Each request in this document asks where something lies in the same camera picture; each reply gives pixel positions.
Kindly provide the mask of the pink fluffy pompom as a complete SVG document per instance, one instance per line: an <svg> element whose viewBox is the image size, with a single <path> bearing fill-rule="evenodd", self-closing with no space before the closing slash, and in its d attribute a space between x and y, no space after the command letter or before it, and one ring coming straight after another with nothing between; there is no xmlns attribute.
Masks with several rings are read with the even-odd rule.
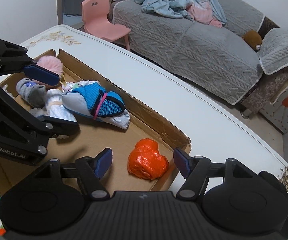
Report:
<svg viewBox="0 0 288 240"><path fill-rule="evenodd" d="M40 67L43 67L45 69L48 69L59 76L63 74L63 64L60 61L60 59L56 58L55 56L42 56L38 62L37 65Z"/></svg>

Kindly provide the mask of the white blue striped roll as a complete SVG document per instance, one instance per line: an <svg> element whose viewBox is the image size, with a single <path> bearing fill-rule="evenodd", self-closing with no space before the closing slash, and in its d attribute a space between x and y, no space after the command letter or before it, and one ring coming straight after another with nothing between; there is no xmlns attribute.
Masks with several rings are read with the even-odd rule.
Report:
<svg viewBox="0 0 288 240"><path fill-rule="evenodd" d="M63 105L62 92L58 89L50 89L45 96L45 108L47 116L71 122L77 122L75 116Z"/></svg>

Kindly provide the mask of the grey sock roll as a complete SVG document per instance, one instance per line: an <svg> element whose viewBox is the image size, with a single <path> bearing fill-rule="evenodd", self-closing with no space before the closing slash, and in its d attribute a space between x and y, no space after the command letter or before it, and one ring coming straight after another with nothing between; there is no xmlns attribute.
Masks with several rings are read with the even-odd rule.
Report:
<svg viewBox="0 0 288 240"><path fill-rule="evenodd" d="M16 91L33 108L45 106L46 88L25 77L18 81Z"/></svg>

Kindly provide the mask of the white purple patterned bundle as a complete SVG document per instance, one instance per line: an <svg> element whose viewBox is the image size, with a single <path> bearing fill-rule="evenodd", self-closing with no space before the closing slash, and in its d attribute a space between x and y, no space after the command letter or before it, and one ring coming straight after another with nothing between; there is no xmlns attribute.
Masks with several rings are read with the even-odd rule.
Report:
<svg viewBox="0 0 288 240"><path fill-rule="evenodd" d="M63 92L66 92L66 91L71 92L75 88L84 87L87 85L92 85L94 83L97 83L98 85L100 85L99 81L91 81L91 80L82 80L82 81L78 81L78 82L67 82L66 84L62 85L62 91Z"/></svg>

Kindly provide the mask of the blue teal knit sock bundle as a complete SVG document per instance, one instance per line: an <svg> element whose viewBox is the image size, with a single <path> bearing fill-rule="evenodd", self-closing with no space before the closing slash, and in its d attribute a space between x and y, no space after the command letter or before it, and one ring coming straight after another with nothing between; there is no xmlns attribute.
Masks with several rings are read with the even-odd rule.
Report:
<svg viewBox="0 0 288 240"><path fill-rule="evenodd" d="M75 114L124 130L129 127L130 113L122 98L97 83L63 92L62 100L64 107Z"/></svg>

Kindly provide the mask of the orange plastic bag bundle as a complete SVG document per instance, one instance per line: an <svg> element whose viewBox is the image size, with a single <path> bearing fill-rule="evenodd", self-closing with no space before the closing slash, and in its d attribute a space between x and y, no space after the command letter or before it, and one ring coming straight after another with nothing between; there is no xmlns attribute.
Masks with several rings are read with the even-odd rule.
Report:
<svg viewBox="0 0 288 240"><path fill-rule="evenodd" d="M139 140L128 157L128 172L140 179L158 179L168 168L169 162L160 154L158 143L149 138Z"/></svg>

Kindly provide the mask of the shallow cardboard box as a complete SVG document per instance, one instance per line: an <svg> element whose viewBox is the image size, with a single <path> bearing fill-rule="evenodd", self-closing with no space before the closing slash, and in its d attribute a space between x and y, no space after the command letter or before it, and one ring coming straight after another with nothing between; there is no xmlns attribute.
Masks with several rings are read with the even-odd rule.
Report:
<svg viewBox="0 0 288 240"><path fill-rule="evenodd" d="M47 155L33 166L27 165L26 162L17 162L21 153L17 154L18 157L14 155L14 158L10 159L8 156L11 157L11 154L0 152L0 195L5 194L49 159L57 158L61 164L68 164L81 157L95 157L105 148L112 149L113 163L101 182L110 194L116 190L168 190L178 173L173 163L173 149L178 147L186 153L190 153L190 138L158 112L129 95L69 53L59 49L57 58L64 64L66 81L98 79L106 90L112 90L119 94L126 109L130 112L129 127L127 130L123 130L111 124L77 115L80 132L66 139L50 138ZM158 143L159 153L165 156L169 162L168 170L160 178L152 181L137 178L127 170L129 154L139 140L146 138Z"/></svg>

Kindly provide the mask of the pink plastic child chair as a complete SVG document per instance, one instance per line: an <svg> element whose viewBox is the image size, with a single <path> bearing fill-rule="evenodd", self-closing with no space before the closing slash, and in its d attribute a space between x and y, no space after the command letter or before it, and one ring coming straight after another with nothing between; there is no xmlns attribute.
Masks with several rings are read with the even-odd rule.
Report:
<svg viewBox="0 0 288 240"><path fill-rule="evenodd" d="M108 20L110 0L84 0L81 6L86 33L108 42L124 38L126 49L130 51L128 36L131 30L124 25L113 24Z"/></svg>

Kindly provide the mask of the grey covered sofa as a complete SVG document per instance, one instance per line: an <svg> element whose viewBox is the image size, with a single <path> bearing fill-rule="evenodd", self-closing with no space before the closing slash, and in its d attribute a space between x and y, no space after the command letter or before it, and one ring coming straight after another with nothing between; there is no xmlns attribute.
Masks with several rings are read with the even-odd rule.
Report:
<svg viewBox="0 0 288 240"><path fill-rule="evenodd" d="M218 2L227 20L221 28L143 13L134 0L110 0L109 16L131 30L135 53L231 105L241 103L248 114L257 113L268 102L271 93L264 90L274 79L265 77L262 47L254 51L242 36L255 30L263 41L279 26L243 0Z"/></svg>

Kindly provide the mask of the brown plush toy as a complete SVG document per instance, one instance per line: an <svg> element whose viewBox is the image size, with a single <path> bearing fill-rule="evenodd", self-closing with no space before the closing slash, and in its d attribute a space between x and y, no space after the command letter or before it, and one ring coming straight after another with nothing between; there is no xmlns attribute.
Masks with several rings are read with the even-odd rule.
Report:
<svg viewBox="0 0 288 240"><path fill-rule="evenodd" d="M262 45L262 38L255 30L246 32L242 39L254 50L259 51Z"/></svg>

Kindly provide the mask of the pink cloth on sofa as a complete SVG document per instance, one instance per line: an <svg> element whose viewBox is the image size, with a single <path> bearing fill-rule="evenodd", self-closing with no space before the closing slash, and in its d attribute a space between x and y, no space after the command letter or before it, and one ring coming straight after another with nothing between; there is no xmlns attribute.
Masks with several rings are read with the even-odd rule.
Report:
<svg viewBox="0 0 288 240"><path fill-rule="evenodd" d="M198 3L194 3L187 8L187 11L194 21L217 28L223 26L219 20L214 18L210 3L206 3L204 8Z"/></svg>

